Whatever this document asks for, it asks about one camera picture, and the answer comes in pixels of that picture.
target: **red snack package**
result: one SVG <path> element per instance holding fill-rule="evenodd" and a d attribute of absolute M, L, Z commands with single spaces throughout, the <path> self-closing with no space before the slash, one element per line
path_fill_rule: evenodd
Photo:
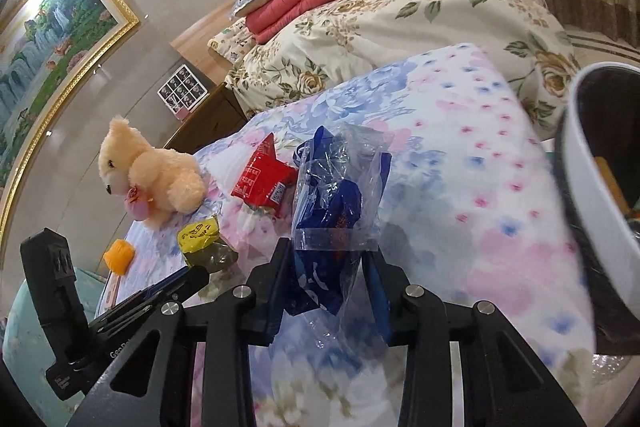
<path fill-rule="evenodd" d="M 295 182 L 297 174 L 293 167 L 276 159 L 270 133 L 252 154 L 231 195 L 254 208 L 264 206 L 277 212 L 287 185 Z"/>

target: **peach teddy bear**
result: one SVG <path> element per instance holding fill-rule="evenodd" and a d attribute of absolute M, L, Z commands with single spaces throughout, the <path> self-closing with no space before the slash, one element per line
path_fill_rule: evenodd
<path fill-rule="evenodd" d="M 98 169 L 108 193 L 126 196 L 135 187 L 148 196 L 152 204 L 143 222 L 150 229 L 158 229 L 176 211 L 195 212 L 207 192 L 193 156 L 151 147 L 140 131 L 120 116 L 109 124 Z"/>

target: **painting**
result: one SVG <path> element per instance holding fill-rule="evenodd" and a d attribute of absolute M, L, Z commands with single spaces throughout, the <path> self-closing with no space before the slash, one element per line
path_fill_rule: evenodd
<path fill-rule="evenodd" d="M 140 22 L 123 0 L 25 0 L 7 18 L 0 22 L 2 239 L 42 135 L 88 71 Z"/>

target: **clear plastic bag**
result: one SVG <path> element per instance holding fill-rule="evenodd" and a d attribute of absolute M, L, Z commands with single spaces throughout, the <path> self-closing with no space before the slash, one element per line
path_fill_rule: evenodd
<path fill-rule="evenodd" d="M 207 171 L 216 185 L 227 195 L 231 195 L 255 147 L 237 142 L 216 154 L 207 165 Z"/>
<path fill-rule="evenodd" d="M 358 271 L 360 252 L 377 248 L 375 221 L 391 155 L 379 131 L 325 127 L 303 143 L 291 235 L 298 284 L 315 304 L 337 314 Z"/>

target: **teal object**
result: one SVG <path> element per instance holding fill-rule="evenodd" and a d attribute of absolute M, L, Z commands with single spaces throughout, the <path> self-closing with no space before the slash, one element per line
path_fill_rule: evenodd
<path fill-rule="evenodd" d="M 6 330 L 6 317 L 0 317 L 0 353 L 2 353 L 2 341 L 4 340 L 4 330 Z"/>
<path fill-rule="evenodd" d="M 84 314 L 91 321 L 105 279 L 80 269 L 76 269 L 76 278 Z M 2 359 L 18 388 L 47 427 L 65 427 L 83 396 L 78 393 L 61 401 L 47 383 L 45 371 L 54 363 L 55 357 L 38 322 L 26 281 L 20 286 L 7 318 Z"/>

